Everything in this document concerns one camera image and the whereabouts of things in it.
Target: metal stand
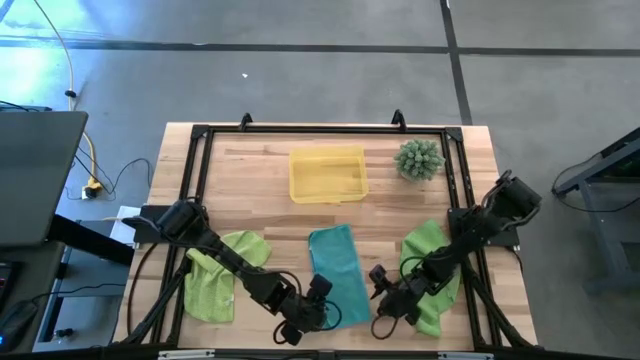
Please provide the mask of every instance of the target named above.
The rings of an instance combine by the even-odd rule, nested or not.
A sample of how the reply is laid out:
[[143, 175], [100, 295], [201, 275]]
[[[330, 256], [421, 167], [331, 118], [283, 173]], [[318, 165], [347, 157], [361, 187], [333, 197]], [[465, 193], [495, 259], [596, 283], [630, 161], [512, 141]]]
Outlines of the metal stand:
[[640, 128], [602, 150], [600, 155], [600, 161], [552, 190], [558, 197], [580, 190], [589, 212], [608, 272], [604, 279], [583, 285], [590, 294], [640, 287], [640, 273], [631, 269], [624, 249], [625, 244], [640, 242], [639, 207], [602, 211], [640, 197]]
[[57, 214], [51, 220], [47, 240], [59, 241], [74, 249], [86, 251], [125, 266], [131, 265], [133, 259], [131, 247]]

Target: blue cloth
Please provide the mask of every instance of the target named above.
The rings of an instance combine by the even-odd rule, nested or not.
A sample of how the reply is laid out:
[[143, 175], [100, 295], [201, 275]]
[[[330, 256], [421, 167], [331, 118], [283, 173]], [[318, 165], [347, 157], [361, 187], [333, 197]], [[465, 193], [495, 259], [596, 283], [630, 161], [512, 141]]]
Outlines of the blue cloth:
[[[333, 284], [327, 300], [342, 310], [338, 328], [369, 322], [369, 296], [349, 225], [312, 232], [309, 251], [313, 273], [324, 276]], [[338, 321], [338, 311], [331, 304], [327, 308], [325, 327], [330, 327]]]

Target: yellow plastic bin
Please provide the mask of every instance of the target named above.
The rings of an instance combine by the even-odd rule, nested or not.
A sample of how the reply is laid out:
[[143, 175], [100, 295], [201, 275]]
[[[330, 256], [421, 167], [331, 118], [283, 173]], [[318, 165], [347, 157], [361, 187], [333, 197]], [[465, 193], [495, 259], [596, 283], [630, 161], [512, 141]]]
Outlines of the yellow plastic bin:
[[357, 201], [369, 192], [362, 146], [293, 149], [289, 194], [298, 204]]

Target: green microfiber towel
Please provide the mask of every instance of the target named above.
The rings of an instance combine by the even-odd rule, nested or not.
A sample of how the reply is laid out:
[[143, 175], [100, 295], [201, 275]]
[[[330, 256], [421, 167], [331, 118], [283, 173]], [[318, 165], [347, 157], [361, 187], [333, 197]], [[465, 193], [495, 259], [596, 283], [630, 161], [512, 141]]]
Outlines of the green microfiber towel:
[[[222, 241], [253, 266], [263, 265], [271, 254], [271, 247], [253, 231], [231, 233]], [[187, 256], [193, 265], [184, 279], [184, 309], [210, 323], [233, 321], [234, 276], [197, 249], [189, 249]]]
[[[441, 246], [449, 244], [449, 240], [440, 230], [440, 226], [429, 220], [413, 230], [402, 242], [400, 264], [410, 256], [424, 256]], [[420, 261], [408, 260], [404, 264], [404, 273], [408, 273]], [[457, 270], [453, 279], [435, 296], [425, 294], [418, 302], [420, 318], [416, 323], [416, 330], [423, 334], [440, 337], [440, 314], [447, 311], [456, 301], [460, 286], [460, 271]]]

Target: green succulent plant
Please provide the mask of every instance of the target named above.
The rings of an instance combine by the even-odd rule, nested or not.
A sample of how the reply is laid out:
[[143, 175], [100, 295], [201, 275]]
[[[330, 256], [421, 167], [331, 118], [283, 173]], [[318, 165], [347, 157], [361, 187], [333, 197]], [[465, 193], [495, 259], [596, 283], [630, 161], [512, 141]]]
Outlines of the green succulent plant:
[[413, 139], [400, 145], [400, 152], [393, 157], [398, 172], [410, 181], [431, 180], [444, 164], [435, 141]]

